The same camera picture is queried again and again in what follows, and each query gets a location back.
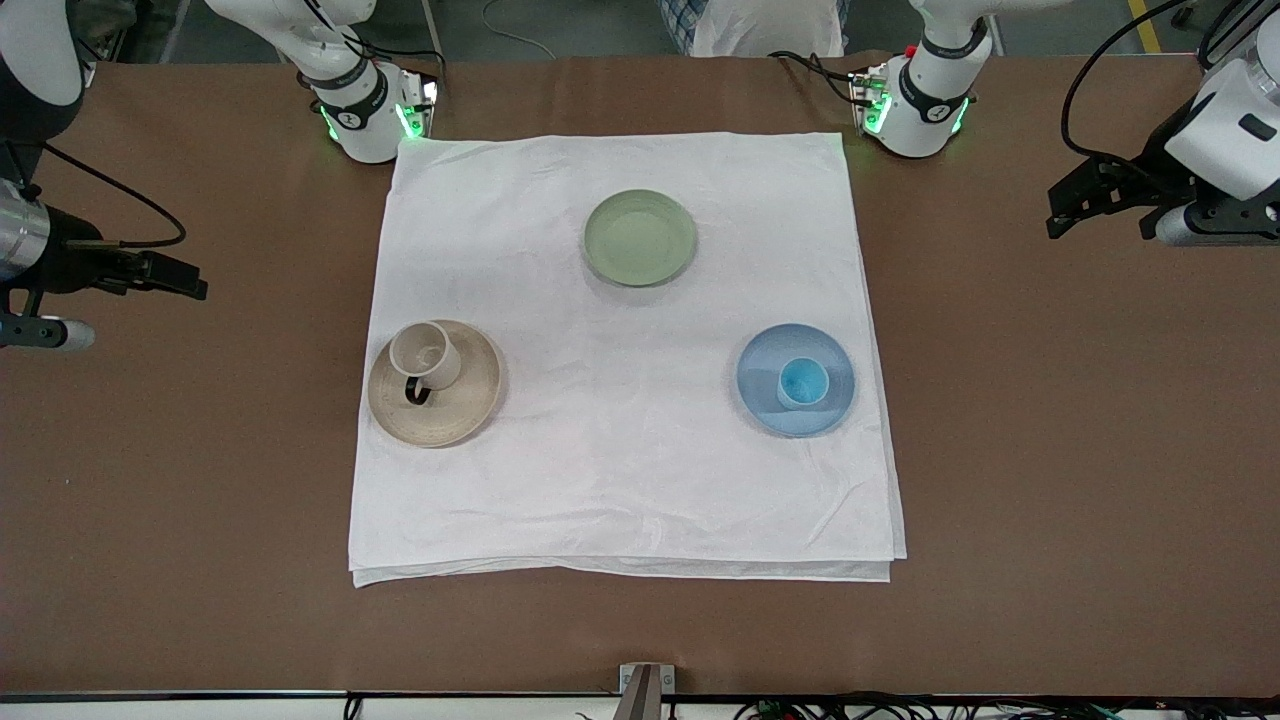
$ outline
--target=white mug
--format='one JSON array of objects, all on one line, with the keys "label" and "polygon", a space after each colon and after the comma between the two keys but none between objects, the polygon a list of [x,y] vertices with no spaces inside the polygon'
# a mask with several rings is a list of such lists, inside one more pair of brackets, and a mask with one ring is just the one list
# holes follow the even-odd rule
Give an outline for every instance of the white mug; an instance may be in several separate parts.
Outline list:
[{"label": "white mug", "polygon": [[396,333],[389,355],[396,372],[407,378],[404,398],[413,405],[422,405],[431,391],[449,387],[462,373],[458,348],[436,323],[415,323]]}]

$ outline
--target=black mug handle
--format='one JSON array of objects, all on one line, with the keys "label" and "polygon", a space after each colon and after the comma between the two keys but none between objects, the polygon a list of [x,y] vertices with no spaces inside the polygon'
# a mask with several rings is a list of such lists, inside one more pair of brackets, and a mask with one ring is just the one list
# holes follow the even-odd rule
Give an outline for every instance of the black mug handle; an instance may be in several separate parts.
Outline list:
[{"label": "black mug handle", "polygon": [[404,380],[404,400],[413,405],[424,405],[430,396],[431,388],[424,387],[422,389],[417,389],[417,378],[407,378]]}]

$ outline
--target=gray floor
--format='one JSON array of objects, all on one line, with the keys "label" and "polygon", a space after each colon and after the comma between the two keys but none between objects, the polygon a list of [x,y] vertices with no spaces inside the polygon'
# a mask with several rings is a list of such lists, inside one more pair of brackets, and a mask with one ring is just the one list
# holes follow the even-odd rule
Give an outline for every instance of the gray floor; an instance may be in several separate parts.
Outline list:
[{"label": "gray floor", "polygon": [[[489,32],[480,20],[485,0],[431,0],[440,44],[452,60],[543,60],[530,45]],[[1202,0],[1192,31],[1156,23],[1161,49],[1187,51],[1224,0]],[[140,60],[173,63],[273,63],[270,45],[252,32],[214,14],[204,0],[157,0],[177,22],[177,31],[143,47]],[[1033,14],[1000,18],[1004,49],[1010,55],[1083,55],[1132,18],[1126,0],[1075,0]],[[676,51],[658,14],[657,0],[503,0],[490,22],[532,37],[557,55],[653,55]],[[849,51],[901,50],[916,42],[922,22],[908,0],[854,0],[846,36]],[[380,0],[360,33],[393,49],[426,49],[430,40],[419,0]],[[1142,53],[1137,33],[1121,40],[1116,53]]]}]

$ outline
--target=white cable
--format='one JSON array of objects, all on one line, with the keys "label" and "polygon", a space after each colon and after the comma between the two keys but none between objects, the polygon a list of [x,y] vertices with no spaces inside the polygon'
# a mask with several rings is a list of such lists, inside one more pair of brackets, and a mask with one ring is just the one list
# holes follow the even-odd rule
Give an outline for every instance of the white cable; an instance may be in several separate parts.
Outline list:
[{"label": "white cable", "polygon": [[489,24],[489,8],[493,6],[493,5],[495,5],[497,3],[500,3],[500,1],[502,0],[489,0],[488,3],[484,4],[484,8],[480,9],[480,20],[484,22],[484,27],[489,28],[489,32],[493,32],[494,35],[500,35],[503,37],[509,37],[512,40],[518,40],[520,42],[525,42],[527,45],[532,45],[534,47],[538,47],[543,53],[547,53],[547,56],[550,58],[552,60],[554,60],[556,59],[556,54],[552,53],[550,47],[547,47],[541,42],[538,42],[536,40],[532,40],[532,38],[529,38],[529,37],[521,37],[521,36],[518,36],[516,33],[512,33],[512,32],[506,32],[506,31],[498,29],[498,28],[493,27],[492,24]]}]

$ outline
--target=white garment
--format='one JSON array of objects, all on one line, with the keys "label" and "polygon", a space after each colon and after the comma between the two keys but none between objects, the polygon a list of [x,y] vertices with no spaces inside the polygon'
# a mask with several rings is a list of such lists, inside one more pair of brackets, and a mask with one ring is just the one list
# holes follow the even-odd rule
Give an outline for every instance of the white garment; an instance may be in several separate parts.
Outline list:
[{"label": "white garment", "polygon": [[838,58],[842,32],[836,0],[708,0],[690,55],[763,58],[790,50]]},{"label": "white garment", "polygon": [[[612,286],[582,259],[591,210],[636,187],[698,227],[659,287]],[[905,557],[838,135],[404,141],[366,383],[399,328],[434,318],[493,338],[506,397],[443,450],[393,439],[362,398],[356,585],[541,566],[884,582]],[[733,379],[746,342],[790,322],[836,338],[858,378],[844,423],[814,438],[765,432]]]}]

